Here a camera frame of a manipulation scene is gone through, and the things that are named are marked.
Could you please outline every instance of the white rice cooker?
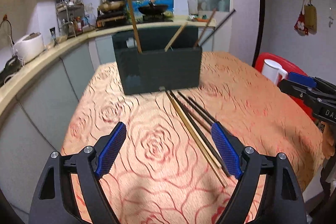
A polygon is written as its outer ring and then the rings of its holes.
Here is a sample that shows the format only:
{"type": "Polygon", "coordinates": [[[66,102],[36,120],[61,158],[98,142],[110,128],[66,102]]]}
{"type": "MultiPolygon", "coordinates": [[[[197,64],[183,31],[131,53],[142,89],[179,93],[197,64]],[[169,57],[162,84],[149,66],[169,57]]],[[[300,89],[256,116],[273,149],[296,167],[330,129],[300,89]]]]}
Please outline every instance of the white rice cooker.
{"type": "Polygon", "coordinates": [[[45,49],[41,33],[25,35],[13,45],[13,49],[18,58],[28,63],[45,49]]]}

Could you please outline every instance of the red chair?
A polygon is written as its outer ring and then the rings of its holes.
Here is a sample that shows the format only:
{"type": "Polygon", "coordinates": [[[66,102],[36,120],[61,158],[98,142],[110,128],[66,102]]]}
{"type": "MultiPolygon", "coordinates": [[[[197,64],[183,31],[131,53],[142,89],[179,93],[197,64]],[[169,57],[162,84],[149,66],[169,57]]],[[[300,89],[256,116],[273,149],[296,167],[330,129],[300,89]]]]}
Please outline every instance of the red chair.
{"type": "MultiPolygon", "coordinates": [[[[276,62],[278,62],[282,68],[284,70],[286,70],[288,73],[290,72],[296,72],[296,73],[299,73],[301,75],[305,75],[305,76],[308,76],[302,69],[300,69],[298,66],[296,66],[295,64],[293,64],[292,62],[289,62],[288,60],[280,57],[280,56],[277,56],[275,54],[270,54],[268,52],[263,52],[261,54],[259,54],[258,58],[257,58],[257,61],[255,63],[255,66],[254,68],[261,72],[263,70],[263,65],[264,65],[264,60],[265,59],[271,59],[271,60],[274,60],[276,62]]],[[[307,113],[307,115],[313,120],[315,121],[316,119],[311,115],[311,108],[307,107],[302,100],[300,99],[297,99],[295,97],[292,97],[291,98],[303,109],[304,112],[307,113]]]]}

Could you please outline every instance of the metal screw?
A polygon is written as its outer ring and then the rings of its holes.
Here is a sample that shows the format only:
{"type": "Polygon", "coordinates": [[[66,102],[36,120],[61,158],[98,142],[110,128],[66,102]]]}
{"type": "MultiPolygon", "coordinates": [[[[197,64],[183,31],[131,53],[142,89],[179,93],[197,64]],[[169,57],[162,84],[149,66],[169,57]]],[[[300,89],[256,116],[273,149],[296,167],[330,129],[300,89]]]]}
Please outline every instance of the metal screw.
{"type": "Polygon", "coordinates": [[[93,150],[93,147],[92,146],[87,146],[87,147],[85,147],[84,148],[84,153],[91,153],[92,152],[92,150],[93,150]]]}
{"type": "Polygon", "coordinates": [[[55,151],[55,152],[51,153],[50,157],[51,157],[52,159],[57,158],[57,157],[58,157],[58,152],[55,151]]]}
{"type": "Polygon", "coordinates": [[[254,153],[254,149],[251,146],[248,146],[245,148],[245,152],[248,154],[253,154],[254,153]]]}
{"type": "Polygon", "coordinates": [[[286,157],[286,154],[279,153],[279,158],[282,159],[282,160],[285,160],[287,157],[286,157]]]}

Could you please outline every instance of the table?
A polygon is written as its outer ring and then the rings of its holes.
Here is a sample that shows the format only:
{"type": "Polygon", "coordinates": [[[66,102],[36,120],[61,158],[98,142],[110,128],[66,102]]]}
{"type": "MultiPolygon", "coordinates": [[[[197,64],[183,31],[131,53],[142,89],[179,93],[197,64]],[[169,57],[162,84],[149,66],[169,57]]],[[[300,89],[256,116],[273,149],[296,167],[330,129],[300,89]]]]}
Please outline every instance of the table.
{"type": "MultiPolygon", "coordinates": [[[[182,93],[260,154],[286,153],[302,190],[321,165],[322,134],[314,123],[288,95],[229,53],[203,53],[199,88],[182,93]]],[[[225,177],[228,187],[223,189],[164,92],[125,96],[116,63],[96,71],[73,114],[61,153],[94,145],[118,121],[126,124],[127,138],[100,183],[120,222],[215,223],[236,179],[225,177]]],[[[259,180],[249,221],[256,215],[264,179],[259,180]]],[[[81,215],[90,221],[75,175],[73,184],[81,215]]]]}

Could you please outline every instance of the blue textured pad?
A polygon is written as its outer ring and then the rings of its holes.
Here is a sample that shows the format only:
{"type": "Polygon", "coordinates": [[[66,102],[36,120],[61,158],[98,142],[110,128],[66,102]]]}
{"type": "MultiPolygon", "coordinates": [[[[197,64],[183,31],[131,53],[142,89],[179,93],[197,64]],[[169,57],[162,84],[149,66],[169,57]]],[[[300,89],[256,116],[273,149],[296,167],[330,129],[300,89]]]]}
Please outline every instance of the blue textured pad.
{"type": "Polygon", "coordinates": [[[211,137],[230,175],[239,179],[243,174],[240,170],[239,156],[235,152],[224,132],[216,123],[211,126],[211,137]]]}
{"type": "Polygon", "coordinates": [[[109,173],[116,157],[126,139],[126,125],[121,124],[104,147],[98,158],[96,176],[101,179],[109,173]]]}
{"type": "Polygon", "coordinates": [[[301,85],[305,85],[311,89],[315,89],[316,88],[316,82],[314,81],[313,78],[308,77],[308,76],[304,76],[295,72],[290,72],[288,74],[288,78],[289,81],[301,84],[301,85]]]}

